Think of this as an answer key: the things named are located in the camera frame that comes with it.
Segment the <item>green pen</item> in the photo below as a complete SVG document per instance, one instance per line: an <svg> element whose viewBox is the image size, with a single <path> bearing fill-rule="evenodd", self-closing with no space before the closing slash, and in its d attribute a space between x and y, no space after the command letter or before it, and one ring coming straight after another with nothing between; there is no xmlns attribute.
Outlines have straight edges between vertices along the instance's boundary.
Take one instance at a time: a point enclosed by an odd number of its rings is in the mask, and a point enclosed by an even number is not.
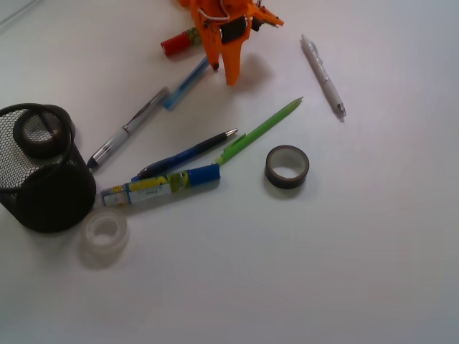
<svg viewBox="0 0 459 344"><path fill-rule="evenodd" d="M223 154L215 160L220 166L227 163L231 158L237 155L240 151L246 148L249 144L257 140L261 135L268 132L269 129L274 127L278 124L281 120L286 118L289 114L291 114L298 106L300 106L301 102L303 101L303 97L298 98L297 100L292 101L290 104L285 106L282 110L278 113L273 115L269 120L264 122L250 134L244 134L240 138L238 138L233 144L229 145L223 150Z"/></svg>

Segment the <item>blue cap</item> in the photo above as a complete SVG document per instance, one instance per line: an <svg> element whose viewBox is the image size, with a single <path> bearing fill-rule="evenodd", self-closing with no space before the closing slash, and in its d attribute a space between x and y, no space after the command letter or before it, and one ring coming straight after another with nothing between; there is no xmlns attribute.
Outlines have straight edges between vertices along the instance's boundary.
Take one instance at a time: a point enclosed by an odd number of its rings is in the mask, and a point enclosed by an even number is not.
<svg viewBox="0 0 459 344"><path fill-rule="evenodd" d="M220 166L214 163L209 166L188 170L188 178L192 188L210 181L218 181L221 178Z"/></svg>

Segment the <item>white pen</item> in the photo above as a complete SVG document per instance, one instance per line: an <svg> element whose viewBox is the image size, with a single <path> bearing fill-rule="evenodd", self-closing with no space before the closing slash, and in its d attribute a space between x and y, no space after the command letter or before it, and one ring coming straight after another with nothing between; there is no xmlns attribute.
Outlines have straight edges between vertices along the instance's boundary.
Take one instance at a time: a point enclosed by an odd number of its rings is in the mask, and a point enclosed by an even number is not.
<svg viewBox="0 0 459 344"><path fill-rule="evenodd" d="M145 119L155 110L158 111L163 106L164 101L170 95L169 89L163 87L143 108L141 108L132 120L121 127L110 140L104 143L102 147L87 162L88 168L98 167L105 159L120 148L131 134L136 131Z"/></svg>
<svg viewBox="0 0 459 344"><path fill-rule="evenodd" d="M331 105L336 108L343 116L346 116L346 109L344 108L343 101L339 97L338 91L333 85L330 77L328 76L325 68L323 68L323 61L318 55L317 47L309 38L304 34L301 35L301 47L309 60L318 81L321 83L325 96L330 101Z"/></svg>

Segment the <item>red object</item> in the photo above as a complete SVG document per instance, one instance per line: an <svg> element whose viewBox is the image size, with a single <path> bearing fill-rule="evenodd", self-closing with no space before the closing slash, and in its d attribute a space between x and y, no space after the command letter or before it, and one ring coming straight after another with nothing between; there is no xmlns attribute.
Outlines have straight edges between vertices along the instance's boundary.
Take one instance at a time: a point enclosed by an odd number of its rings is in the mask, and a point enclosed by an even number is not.
<svg viewBox="0 0 459 344"><path fill-rule="evenodd" d="M188 34L183 32L179 36L175 36L171 39L168 39L167 41L162 42L161 46L163 47L164 54L166 54L166 56L171 56L190 48L191 40Z"/></svg>

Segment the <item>mesh cup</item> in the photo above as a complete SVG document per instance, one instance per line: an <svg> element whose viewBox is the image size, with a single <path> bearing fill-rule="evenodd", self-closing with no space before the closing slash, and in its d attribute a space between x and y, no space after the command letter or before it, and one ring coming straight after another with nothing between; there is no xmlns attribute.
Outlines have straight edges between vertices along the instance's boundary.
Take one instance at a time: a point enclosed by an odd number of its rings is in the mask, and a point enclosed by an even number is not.
<svg viewBox="0 0 459 344"><path fill-rule="evenodd" d="M25 227L63 231L91 210L95 181L74 137L70 116L60 107L0 110L0 203Z"/></svg>

